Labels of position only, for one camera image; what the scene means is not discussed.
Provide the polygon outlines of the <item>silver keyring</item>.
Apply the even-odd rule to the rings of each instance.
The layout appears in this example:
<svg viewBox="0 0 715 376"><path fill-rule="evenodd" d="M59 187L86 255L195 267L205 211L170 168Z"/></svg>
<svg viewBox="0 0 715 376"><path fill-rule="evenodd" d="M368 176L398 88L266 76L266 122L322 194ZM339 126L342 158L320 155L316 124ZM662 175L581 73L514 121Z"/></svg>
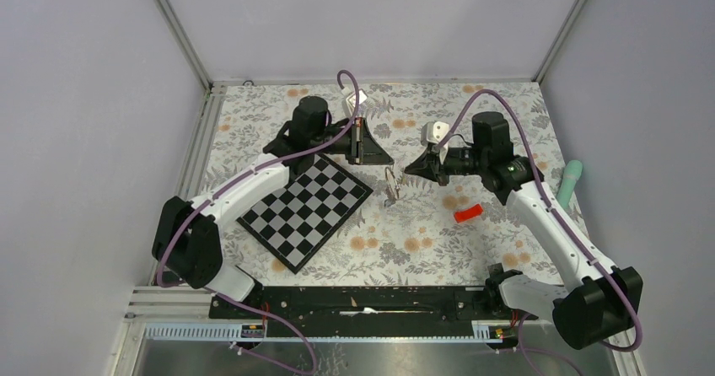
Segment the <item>silver keyring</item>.
<svg viewBox="0 0 715 376"><path fill-rule="evenodd" d="M401 198L401 181L390 166L384 168L384 177L386 181L384 207L391 207Z"/></svg>

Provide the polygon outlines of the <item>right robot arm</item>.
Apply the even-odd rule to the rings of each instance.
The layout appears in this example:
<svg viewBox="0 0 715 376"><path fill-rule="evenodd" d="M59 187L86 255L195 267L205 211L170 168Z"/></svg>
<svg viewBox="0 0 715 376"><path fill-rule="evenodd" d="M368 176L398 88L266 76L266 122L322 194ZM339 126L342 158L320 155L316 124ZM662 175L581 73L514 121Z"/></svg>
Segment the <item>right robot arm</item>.
<svg viewBox="0 0 715 376"><path fill-rule="evenodd" d="M405 167L446 186L453 176L477 175L483 186L534 235L562 279L562 285L536 281L518 270L493 270L485 282L486 312L497 319L514 310L551 322L573 349L583 349L637 326L642 278L620 268L577 228L530 159L513 151L509 124L499 112L471 119L473 141L452 148L449 124L427 123L426 149Z"/></svg>

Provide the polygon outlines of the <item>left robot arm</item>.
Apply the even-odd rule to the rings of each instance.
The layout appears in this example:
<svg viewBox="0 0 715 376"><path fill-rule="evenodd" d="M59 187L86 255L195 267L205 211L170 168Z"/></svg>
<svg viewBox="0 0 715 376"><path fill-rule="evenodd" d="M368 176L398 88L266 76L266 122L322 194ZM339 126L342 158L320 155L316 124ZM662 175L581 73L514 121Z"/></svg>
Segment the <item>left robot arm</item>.
<svg viewBox="0 0 715 376"><path fill-rule="evenodd" d="M163 206L152 255L159 266L155 280L172 271L178 283L205 288L229 298L229 307L249 318L261 309L258 282L223 258L221 236L227 223L247 213L256 203L306 172L317 153L345 157L353 165L391 165L394 160L370 134L362 117L331 120L328 103L305 96L292 118L246 169L217 189L191 200L171 197Z"/></svg>

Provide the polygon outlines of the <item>red key tag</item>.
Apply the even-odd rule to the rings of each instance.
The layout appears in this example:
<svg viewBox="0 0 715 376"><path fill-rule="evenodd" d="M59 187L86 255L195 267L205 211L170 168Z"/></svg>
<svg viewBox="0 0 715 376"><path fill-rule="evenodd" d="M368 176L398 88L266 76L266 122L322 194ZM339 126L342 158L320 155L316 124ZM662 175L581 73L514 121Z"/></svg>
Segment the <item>red key tag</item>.
<svg viewBox="0 0 715 376"><path fill-rule="evenodd" d="M471 219L480 217L480 215L482 215L483 212L484 212L484 209L481 206L481 204L475 204L473 207L470 207L468 209L454 212L453 217L454 217L455 222L464 223Z"/></svg>

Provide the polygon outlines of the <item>floral patterned mat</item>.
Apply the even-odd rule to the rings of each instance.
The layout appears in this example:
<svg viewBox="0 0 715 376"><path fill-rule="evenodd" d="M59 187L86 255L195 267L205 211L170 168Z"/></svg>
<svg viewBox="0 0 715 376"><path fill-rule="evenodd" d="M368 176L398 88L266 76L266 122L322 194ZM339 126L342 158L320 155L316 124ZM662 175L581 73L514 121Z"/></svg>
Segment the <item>floral patterned mat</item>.
<svg viewBox="0 0 715 376"><path fill-rule="evenodd" d="M561 279L546 252L517 216L485 190L476 176L447 186L404 176L423 150L422 127L430 121L457 123L459 146L471 137L470 114L513 108L547 183L557 188L565 160L536 83L367 84L365 110L378 144L395 163L401 198L386 199L384 166L352 166L372 195L296 274L237 223L222 238L227 262L270 286L477 285L487 268L502 264L551 284ZM480 217L457 223L453 213L481 204Z"/></svg>

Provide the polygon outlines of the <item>black white chessboard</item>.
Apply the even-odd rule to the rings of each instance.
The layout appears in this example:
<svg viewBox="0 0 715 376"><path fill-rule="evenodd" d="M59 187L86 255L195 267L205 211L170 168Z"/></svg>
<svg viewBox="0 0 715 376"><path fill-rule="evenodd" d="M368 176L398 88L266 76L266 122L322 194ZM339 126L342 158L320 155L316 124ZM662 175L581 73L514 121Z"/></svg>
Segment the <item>black white chessboard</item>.
<svg viewBox="0 0 715 376"><path fill-rule="evenodd" d="M296 274L358 211L373 189L324 154L258 201L236 223Z"/></svg>

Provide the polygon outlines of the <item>mint green object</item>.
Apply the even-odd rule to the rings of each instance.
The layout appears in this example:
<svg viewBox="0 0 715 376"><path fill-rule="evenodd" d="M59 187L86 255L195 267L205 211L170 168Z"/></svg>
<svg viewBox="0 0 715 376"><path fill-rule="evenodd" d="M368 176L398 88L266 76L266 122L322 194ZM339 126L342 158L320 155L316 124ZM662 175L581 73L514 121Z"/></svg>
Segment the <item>mint green object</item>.
<svg viewBox="0 0 715 376"><path fill-rule="evenodd" d="M568 209L569 203L573 197L576 184L583 174L583 163L579 160L571 160L567 162L563 173L562 181L556 194L556 199L559 205Z"/></svg>

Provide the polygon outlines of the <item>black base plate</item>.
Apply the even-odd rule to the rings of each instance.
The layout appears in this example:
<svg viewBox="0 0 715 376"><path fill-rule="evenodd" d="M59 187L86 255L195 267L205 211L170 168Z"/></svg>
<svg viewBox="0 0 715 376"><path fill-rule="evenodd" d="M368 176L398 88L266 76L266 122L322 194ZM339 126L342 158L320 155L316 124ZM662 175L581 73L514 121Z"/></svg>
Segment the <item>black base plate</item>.
<svg viewBox="0 0 715 376"><path fill-rule="evenodd" d="M214 297L208 316L263 328L272 339L496 342L522 316L484 287L262 287L243 305Z"/></svg>

